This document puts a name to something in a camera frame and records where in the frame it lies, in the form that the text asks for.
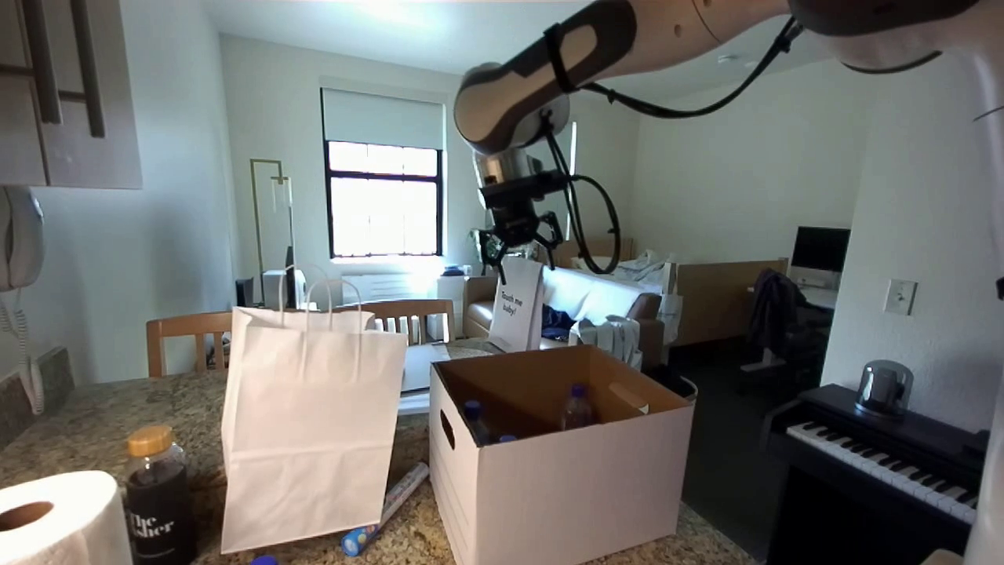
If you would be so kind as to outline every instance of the cardboard box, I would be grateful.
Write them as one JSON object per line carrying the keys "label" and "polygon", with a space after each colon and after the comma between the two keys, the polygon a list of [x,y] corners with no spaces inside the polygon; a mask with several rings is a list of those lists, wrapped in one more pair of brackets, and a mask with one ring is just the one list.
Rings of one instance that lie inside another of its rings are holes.
{"label": "cardboard box", "polygon": [[[560,431],[572,383],[601,424]],[[513,442],[476,446],[461,404],[483,401]],[[437,365],[432,490],[461,565],[562,565],[674,533],[694,404],[601,349]]]}

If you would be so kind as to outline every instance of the piano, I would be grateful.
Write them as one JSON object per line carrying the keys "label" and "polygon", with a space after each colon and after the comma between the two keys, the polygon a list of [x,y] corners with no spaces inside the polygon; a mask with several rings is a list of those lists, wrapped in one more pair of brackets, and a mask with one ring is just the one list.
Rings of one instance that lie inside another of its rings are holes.
{"label": "piano", "polygon": [[823,385],[767,417],[762,442],[789,477],[770,565],[920,565],[967,550],[984,432],[857,404]]}

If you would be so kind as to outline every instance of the wall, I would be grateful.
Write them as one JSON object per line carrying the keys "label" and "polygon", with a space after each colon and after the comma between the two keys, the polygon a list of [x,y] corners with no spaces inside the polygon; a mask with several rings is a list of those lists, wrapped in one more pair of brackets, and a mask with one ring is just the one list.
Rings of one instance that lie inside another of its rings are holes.
{"label": "wall", "polygon": [[[632,224],[683,259],[789,259],[797,224],[850,226],[823,381],[893,359],[917,374],[911,409],[990,428],[1004,316],[971,93],[948,56],[888,79],[814,62],[723,117],[642,118]],[[890,276],[920,284],[914,316],[881,312]]]}
{"label": "wall", "polygon": [[[865,362],[893,359],[914,368],[917,412],[979,431],[995,412],[1004,308],[995,180],[971,101],[950,56],[879,82],[825,381],[854,385]],[[881,312],[888,278],[920,284],[914,316]]]}
{"label": "wall", "polygon": [[[479,263],[475,259],[470,228],[488,226],[476,201],[476,175],[470,147],[452,128],[454,75],[368,62],[351,56],[296,50],[245,38],[222,38],[226,107],[234,135],[234,175],[239,195],[239,276],[259,273],[255,215],[250,215],[250,157],[275,157],[292,174],[296,185],[296,255],[307,278],[322,284],[351,267],[330,261],[327,244],[327,199],[322,199],[322,135],[319,135],[319,87],[345,87],[382,97],[417,97],[447,105],[447,263]],[[586,131],[578,144],[585,170],[603,170],[624,201],[634,175],[634,118],[611,117],[603,107],[575,101],[578,128]],[[595,199],[586,199],[586,215],[595,217]]]}
{"label": "wall", "polygon": [[218,31],[198,0],[123,0],[123,20],[145,182],[34,187],[46,259],[20,296],[34,338],[69,345],[84,383],[145,378],[145,321],[234,296]]}
{"label": "wall", "polygon": [[714,117],[642,118],[632,206],[641,242],[679,259],[792,259],[801,224],[850,226],[869,97],[865,79],[818,62],[767,75]]}

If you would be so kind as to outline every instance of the window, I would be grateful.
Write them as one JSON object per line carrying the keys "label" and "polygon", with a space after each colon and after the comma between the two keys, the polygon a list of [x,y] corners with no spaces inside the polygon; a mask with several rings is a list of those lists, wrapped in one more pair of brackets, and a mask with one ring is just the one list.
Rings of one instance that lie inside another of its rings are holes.
{"label": "window", "polygon": [[334,259],[441,259],[444,151],[327,142]]}
{"label": "window", "polygon": [[444,259],[444,107],[322,91],[330,255]]}

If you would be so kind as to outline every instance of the computer monitor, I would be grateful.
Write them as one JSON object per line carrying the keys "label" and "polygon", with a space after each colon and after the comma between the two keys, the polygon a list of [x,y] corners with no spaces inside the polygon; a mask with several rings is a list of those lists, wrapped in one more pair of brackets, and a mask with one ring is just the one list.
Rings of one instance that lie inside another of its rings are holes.
{"label": "computer monitor", "polygon": [[792,251],[792,278],[797,285],[837,290],[850,228],[801,226]]}

